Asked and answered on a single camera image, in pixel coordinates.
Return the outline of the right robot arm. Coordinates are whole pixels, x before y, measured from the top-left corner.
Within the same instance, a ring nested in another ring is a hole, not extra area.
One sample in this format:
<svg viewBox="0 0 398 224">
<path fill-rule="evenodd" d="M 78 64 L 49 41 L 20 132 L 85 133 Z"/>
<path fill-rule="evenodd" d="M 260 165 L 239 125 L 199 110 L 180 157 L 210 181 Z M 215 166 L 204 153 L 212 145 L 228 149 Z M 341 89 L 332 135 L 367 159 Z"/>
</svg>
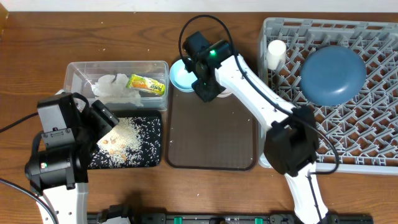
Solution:
<svg viewBox="0 0 398 224">
<path fill-rule="evenodd" d="M 192 88 L 198 97 L 210 102 L 222 91 L 230 91 L 264 130 L 263 153 L 271 167 L 286 178 L 298 219 L 325 222 L 328 209 L 315 174 L 319 143 L 311 109 L 296 108 L 279 98 L 250 68 L 241 73 L 245 62 L 226 40 L 211 44 L 196 32 L 181 45 L 187 53 L 185 67 L 197 77 Z"/>
</svg>

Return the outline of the cream cup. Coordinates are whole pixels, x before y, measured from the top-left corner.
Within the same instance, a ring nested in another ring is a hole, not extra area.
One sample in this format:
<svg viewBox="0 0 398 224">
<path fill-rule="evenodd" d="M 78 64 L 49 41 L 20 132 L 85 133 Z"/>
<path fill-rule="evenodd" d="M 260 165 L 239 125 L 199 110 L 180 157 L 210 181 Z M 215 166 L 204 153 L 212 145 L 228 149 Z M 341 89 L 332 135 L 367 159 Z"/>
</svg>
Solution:
<svg viewBox="0 0 398 224">
<path fill-rule="evenodd" d="M 267 68 L 276 70 L 279 65 L 283 65 L 286 60 L 287 47 L 282 40 L 273 40 L 267 46 L 266 61 Z"/>
</svg>

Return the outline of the light blue bowl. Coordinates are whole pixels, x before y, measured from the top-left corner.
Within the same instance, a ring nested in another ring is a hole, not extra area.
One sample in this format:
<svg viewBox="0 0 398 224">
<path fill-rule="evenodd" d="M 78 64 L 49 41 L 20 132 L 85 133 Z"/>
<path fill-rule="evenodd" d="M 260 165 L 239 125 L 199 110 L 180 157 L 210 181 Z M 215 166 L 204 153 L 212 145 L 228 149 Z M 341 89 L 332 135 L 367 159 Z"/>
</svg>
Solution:
<svg viewBox="0 0 398 224">
<path fill-rule="evenodd" d="M 171 66 L 169 78 L 173 86 L 178 90 L 185 93 L 194 92 L 192 84 L 197 81 L 197 77 L 193 72 L 186 71 L 185 64 L 181 59 Z"/>
</svg>

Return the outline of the dark blue plate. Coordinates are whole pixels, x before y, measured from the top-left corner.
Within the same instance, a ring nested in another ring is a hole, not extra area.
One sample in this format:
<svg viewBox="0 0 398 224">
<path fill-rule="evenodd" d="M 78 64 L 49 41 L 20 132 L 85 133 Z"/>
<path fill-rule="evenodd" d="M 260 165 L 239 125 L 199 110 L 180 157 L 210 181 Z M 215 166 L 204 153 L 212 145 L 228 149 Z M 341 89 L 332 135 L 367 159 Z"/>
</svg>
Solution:
<svg viewBox="0 0 398 224">
<path fill-rule="evenodd" d="M 354 98 L 366 81 L 364 60 L 353 50 L 328 46 L 305 59 L 300 69 L 300 89 L 319 106 L 336 106 Z"/>
</svg>

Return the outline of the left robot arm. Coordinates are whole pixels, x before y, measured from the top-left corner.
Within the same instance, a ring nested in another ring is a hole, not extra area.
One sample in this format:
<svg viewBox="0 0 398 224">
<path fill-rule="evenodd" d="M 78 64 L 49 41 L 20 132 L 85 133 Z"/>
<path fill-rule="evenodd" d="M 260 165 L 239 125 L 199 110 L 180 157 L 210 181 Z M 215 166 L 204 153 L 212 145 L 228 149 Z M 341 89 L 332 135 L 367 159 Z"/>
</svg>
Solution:
<svg viewBox="0 0 398 224">
<path fill-rule="evenodd" d="M 99 100 L 60 91 L 37 103 L 43 130 L 25 174 L 44 223 L 87 223 L 88 166 L 119 119 Z"/>
</svg>

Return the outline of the green orange snack wrapper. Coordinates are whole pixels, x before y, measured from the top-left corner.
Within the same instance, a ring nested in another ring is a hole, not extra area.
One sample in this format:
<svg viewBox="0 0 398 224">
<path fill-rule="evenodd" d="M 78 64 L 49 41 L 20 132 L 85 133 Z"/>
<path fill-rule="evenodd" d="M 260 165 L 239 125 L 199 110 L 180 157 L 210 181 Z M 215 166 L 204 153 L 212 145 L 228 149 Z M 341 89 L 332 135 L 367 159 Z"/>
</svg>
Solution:
<svg viewBox="0 0 398 224">
<path fill-rule="evenodd" d="M 126 88 L 144 91 L 162 96 L 165 93 L 165 85 L 153 78 L 132 74 Z"/>
</svg>

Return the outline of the white napkin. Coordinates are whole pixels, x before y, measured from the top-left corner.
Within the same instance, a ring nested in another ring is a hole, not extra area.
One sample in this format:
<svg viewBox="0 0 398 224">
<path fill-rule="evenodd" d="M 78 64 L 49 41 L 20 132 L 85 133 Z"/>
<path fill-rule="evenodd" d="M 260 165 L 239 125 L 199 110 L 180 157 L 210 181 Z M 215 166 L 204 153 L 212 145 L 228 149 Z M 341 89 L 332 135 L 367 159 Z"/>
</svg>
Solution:
<svg viewBox="0 0 398 224">
<path fill-rule="evenodd" d="M 91 90 L 97 100 L 102 103 L 132 103 L 138 107 L 141 103 L 139 90 L 127 88 L 129 78 L 123 73 L 117 75 L 103 75 L 91 86 Z"/>
</svg>

